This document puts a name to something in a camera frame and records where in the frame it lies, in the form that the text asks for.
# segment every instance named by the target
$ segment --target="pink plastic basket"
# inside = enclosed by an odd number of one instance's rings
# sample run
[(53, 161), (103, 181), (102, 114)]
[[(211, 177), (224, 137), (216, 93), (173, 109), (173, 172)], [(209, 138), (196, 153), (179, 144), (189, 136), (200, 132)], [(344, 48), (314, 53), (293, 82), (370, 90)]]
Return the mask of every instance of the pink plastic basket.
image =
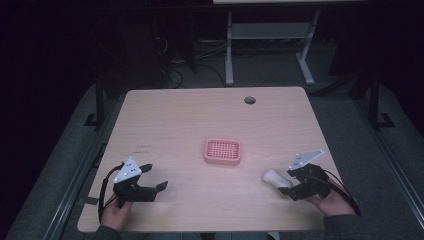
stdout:
[(240, 142), (225, 139), (209, 139), (206, 142), (205, 162), (236, 166), (240, 163)]

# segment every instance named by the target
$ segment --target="human hand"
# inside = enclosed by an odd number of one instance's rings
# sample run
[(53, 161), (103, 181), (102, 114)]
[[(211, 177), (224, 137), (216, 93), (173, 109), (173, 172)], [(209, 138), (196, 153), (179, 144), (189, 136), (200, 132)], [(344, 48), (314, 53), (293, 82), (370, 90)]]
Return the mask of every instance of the human hand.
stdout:
[(120, 231), (127, 222), (133, 202), (125, 202), (122, 208), (119, 208), (119, 201), (115, 194), (107, 202), (103, 210), (101, 225)]
[[(334, 184), (336, 187), (340, 188), (342, 191), (346, 192), (343, 187), (337, 184), (333, 179), (328, 179), (328, 181)], [(318, 196), (311, 196), (304, 199), (315, 205), (325, 216), (335, 216), (335, 215), (355, 215), (355, 211), (349, 205), (346, 200), (340, 196), (337, 192), (331, 189), (330, 193), (326, 198), (320, 198)]]

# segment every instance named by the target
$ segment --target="table leg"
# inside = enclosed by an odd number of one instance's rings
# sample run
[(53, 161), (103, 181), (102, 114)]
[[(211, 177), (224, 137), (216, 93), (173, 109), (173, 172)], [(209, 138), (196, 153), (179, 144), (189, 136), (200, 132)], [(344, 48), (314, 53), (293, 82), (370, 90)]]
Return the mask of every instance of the table leg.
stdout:
[(278, 232), (268, 232), (268, 235), (274, 238), (274, 240), (280, 240), (280, 233)]
[(228, 86), (234, 84), (233, 77), (233, 61), (231, 60), (231, 25), (232, 25), (231, 12), (228, 13), (228, 26), (227, 26), (227, 55), (225, 56), (225, 83)]
[(318, 18), (320, 15), (319, 10), (314, 12), (314, 16), (312, 17), (312, 21), (309, 24), (308, 32), (306, 33), (305, 37), (305, 46), (303, 47), (303, 50), (299, 53), (296, 53), (297, 61), (299, 62), (300, 69), (302, 70), (303, 77), (305, 78), (306, 84), (313, 85), (314, 79), (312, 78), (311, 71), (309, 71), (308, 64), (306, 63), (306, 56), (309, 51), (309, 46), (311, 45), (312, 38), (314, 36), (315, 28), (318, 22)]

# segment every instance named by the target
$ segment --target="table top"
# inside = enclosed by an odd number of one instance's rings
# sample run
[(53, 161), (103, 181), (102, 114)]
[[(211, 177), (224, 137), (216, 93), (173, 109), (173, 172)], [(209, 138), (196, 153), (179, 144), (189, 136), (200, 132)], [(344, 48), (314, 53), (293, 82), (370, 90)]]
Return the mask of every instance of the table top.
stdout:
[[(247, 104), (246, 97), (256, 102)], [(240, 164), (206, 163), (203, 153), (210, 138), (240, 141)], [(314, 164), (339, 176), (300, 87), (130, 91), (89, 197), (98, 198), (107, 173), (133, 157), (140, 166), (153, 164), (141, 175), (140, 186), (169, 183), (155, 202), (134, 203), (126, 231), (322, 229), (322, 214), (314, 206), (294, 202), (261, 178), (273, 168), (296, 185), (286, 172), (296, 153), (319, 149), (325, 154)], [(94, 232), (98, 226), (97, 205), (85, 204), (78, 229)]]

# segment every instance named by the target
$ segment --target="gray floor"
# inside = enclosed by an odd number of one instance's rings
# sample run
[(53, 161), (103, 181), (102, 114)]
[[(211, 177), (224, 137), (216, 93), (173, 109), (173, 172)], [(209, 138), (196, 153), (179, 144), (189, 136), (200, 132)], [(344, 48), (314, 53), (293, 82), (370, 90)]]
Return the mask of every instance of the gray floor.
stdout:
[[(286, 50), (279, 54), (267, 51), (253, 57), (235, 58), (233, 87), (302, 86), (307, 92), (314, 92), (337, 79), (327, 74), (334, 45), (314, 45), (310, 50), (307, 60), (316, 80), (314, 86), (307, 86), (303, 81), (294, 50)], [(225, 76), (223, 56), (197, 62), (211, 66)], [(197, 73), (185, 65), (175, 69), (184, 76), (181, 88), (222, 87), (219, 76), (207, 67), (198, 66)], [(172, 72), (171, 77), (176, 83), (180, 81), (176, 72)], [(424, 179), (420, 172), (424, 167), (423, 137), (402, 112), (396, 97), (384, 87), (381, 88), (380, 110), (390, 115), (396, 128), (375, 131), (364, 115), (367, 97), (360, 102), (351, 100), (347, 95), (349, 87), (350, 84), (347, 84), (325, 97), (310, 97), (341, 177), (361, 201), (364, 221), (377, 239), (424, 239), (423, 228), (390, 164), (390, 159), (397, 159), (417, 195), (424, 198)], [(94, 86), (88, 89), (11, 228), (8, 239), (90, 238), (91, 234), (79, 232), (76, 224), (95, 176), (96, 164), (87, 172), (81, 172), (79, 181), (72, 177), (75, 172), (81, 171), (86, 161), (90, 161), (88, 165), (91, 165), (100, 160), (96, 159), (96, 155), (102, 144), (108, 142), (123, 99), (124, 96), (120, 100), (106, 101), (106, 122), (101, 129), (94, 131), (94, 127), (83, 126), (87, 116), (95, 112)], [(81, 183), (81, 188), (78, 186), (76, 190), (78, 197), (64, 199), (64, 196), (72, 196), (67, 189), (75, 182)], [(64, 205), (68, 200), (72, 204)], [(55, 217), (57, 213), (61, 213), (61, 218)], [(66, 224), (56, 227), (51, 224), (53, 219), (67, 221), (60, 221)], [(143, 235), (125, 233), (123, 237), (142, 239)], [(321, 236), (320, 231), (281, 233), (282, 239), (319, 239)]]

